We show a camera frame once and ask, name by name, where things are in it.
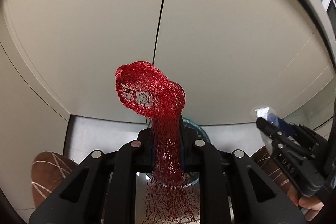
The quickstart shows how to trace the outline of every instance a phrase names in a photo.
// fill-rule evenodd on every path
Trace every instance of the red netting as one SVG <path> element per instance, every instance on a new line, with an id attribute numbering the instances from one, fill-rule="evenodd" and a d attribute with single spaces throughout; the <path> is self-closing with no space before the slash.
<path id="1" fill-rule="evenodd" d="M 152 122 L 156 162 L 147 186 L 145 222 L 195 220 L 198 208 L 180 166 L 179 115 L 185 102 L 182 87 L 145 61 L 121 66 L 115 78 L 120 101 Z"/>

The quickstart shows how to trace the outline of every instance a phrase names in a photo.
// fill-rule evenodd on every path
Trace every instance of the human hand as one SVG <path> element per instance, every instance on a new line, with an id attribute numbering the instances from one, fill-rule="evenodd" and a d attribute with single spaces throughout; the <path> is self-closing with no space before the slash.
<path id="1" fill-rule="evenodd" d="M 317 196 L 313 195 L 310 198 L 304 196 L 300 197 L 299 192 L 295 189 L 293 185 L 290 186 L 287 196 L 296 206 L 301 206 L 302 208 L 309 209 L 305 214 L 307 221 L 313 220 L 313 218 L 319 213 L 323 207 L 323 203 L 318 199 Z"/>

